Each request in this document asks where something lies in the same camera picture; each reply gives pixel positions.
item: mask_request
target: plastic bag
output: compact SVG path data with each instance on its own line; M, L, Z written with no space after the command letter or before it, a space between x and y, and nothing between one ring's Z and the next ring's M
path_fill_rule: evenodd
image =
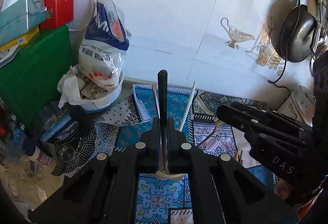
M123 24L124 16L118 16L112 0L97 0L94 16L79 48L79 69L100 87L112 88L119 84L130 44Z

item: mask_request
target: teal box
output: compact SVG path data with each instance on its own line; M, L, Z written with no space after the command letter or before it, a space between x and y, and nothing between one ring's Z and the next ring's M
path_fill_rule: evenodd
M0 46L46 19L44 0L18 0L0 13Z

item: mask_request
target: white stick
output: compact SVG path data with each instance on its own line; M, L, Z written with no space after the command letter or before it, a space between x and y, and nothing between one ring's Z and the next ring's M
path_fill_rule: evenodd
M184 123L186 122L188 111L190 109L192 99L194 98L195 90L196 90L196 81L194 81L194 84L192 86L192 90L191 90L191 93L190 93L190 96L189 96L188 104L187 104L185 113L183 114L182 122L181 122L181 125L180 125L180 128L179 128L180 132L182 131Z

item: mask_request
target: yellow box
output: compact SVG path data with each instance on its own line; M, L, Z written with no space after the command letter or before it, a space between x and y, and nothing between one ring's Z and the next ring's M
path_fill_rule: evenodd
M22 45L27 44L34 35L36 35L39 32L39 26L34 27L33 29L29 30L27 33L18 36L17 38L9 41L8 43L4 44L0 47L0 54L6 52L9 48L12 48L15 45L19 45L20 47Z

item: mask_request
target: black handle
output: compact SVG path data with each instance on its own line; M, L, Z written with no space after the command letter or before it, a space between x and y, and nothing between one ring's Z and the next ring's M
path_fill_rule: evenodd
M157 75L158 103L161 124L163 168L166 167L166 122L167 122L167 71L161 70Z

